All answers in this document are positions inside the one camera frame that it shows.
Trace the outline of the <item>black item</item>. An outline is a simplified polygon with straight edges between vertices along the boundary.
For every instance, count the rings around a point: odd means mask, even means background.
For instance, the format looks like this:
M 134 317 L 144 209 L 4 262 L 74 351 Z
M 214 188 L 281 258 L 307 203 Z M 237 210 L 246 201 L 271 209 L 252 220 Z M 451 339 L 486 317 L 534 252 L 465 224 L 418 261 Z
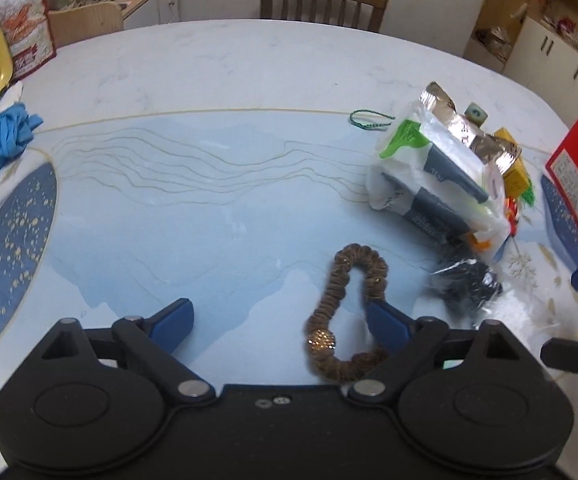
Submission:
M 429 287 L 454 314 L 475 318 L 503 292 L 498 274 L 465 243 L 447 244 Z

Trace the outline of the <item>light wooden chair back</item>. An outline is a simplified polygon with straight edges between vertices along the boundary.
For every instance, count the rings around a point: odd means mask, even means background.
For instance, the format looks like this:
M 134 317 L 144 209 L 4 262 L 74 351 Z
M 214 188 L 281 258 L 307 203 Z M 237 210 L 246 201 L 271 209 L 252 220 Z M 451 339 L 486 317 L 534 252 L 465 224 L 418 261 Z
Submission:
M 124 29 L 121 8 L 111 1 L 49 11 L 48 22 L 57 49 Z

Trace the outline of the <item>white plastic snack bag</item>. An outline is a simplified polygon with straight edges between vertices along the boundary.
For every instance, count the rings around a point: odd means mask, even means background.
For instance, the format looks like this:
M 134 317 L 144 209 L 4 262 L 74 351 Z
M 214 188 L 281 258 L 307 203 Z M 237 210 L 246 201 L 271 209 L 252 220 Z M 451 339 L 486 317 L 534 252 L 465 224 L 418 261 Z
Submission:
M 408 220 L 439 243 L 464 240 L 491 259 L 510 236 L 502 174 L 418 101 L 382 135 L 366 175 L 370 207 Z

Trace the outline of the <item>red white snack bag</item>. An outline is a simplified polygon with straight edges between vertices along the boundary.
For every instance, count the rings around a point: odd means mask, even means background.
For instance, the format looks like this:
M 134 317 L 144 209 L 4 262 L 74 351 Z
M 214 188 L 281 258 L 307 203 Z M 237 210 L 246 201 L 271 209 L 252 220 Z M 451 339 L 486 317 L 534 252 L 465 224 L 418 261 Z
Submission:
M 13 79 L 36 72 L 56 56 L 46 0 L 0 0 L 0 27 L 13 61 Z

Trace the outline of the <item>white sideboard cabinet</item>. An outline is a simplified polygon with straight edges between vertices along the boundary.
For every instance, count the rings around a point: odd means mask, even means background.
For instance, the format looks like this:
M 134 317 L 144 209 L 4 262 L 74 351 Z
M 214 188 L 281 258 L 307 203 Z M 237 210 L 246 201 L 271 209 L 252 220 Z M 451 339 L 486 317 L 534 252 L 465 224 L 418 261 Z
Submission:
M 181 19 L 179 0 L 118 0 L 118 5 L 124 30 L 176 23 Z

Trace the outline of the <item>silver foil packet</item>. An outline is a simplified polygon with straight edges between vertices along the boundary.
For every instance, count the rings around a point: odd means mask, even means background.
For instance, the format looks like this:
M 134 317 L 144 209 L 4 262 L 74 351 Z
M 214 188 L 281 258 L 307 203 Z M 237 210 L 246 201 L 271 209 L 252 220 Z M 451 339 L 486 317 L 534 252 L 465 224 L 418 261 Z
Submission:
M 506 174 L 517 162 L 521 148 L 514 141 L 483 132 L 467 114 L 457 112 L 453 100 L 435 81 L 427 84 L 419 100 L 483 164 L 494 162 L 500 173 Z

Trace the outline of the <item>white cupboard right side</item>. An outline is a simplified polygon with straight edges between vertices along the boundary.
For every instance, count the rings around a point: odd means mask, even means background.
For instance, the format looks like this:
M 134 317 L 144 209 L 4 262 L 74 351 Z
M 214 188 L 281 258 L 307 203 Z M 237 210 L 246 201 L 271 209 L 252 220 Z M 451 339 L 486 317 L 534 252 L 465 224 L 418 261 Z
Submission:
M 578 119 L 578 0 L 483 0 L 464 58 Z

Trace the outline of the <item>blue patterned table mat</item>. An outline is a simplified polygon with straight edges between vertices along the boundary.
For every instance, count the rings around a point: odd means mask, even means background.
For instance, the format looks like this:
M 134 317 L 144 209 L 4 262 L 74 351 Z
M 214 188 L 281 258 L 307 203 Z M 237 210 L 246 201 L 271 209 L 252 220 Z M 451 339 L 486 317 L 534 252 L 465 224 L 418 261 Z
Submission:
M 377 138 L 339 114 L 228 110 L 36 133 L 0 172 L 0 387 L 60 318 L 106 327 L 187 298 L 178 358 L 215 385 L 313 384 L 304 324 L 333 256 L 367 245 L 387 298 L 428 292 L 444 247 L 365 188 Z

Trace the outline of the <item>green patterned pouch with tassel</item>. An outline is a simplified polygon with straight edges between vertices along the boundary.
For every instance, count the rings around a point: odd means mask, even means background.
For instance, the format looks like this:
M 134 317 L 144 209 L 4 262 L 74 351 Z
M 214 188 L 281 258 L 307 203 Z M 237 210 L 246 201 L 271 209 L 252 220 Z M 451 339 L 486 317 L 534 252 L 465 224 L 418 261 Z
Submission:
M 377 110 L 367 110 L 367 108 L 360 108 L 353 110 L 349 114 L 347 120 L 356 128 L 365 131 L 383 131 L 388 129 L 395 121 L 395 117 L 389 114 L 377 112 Z

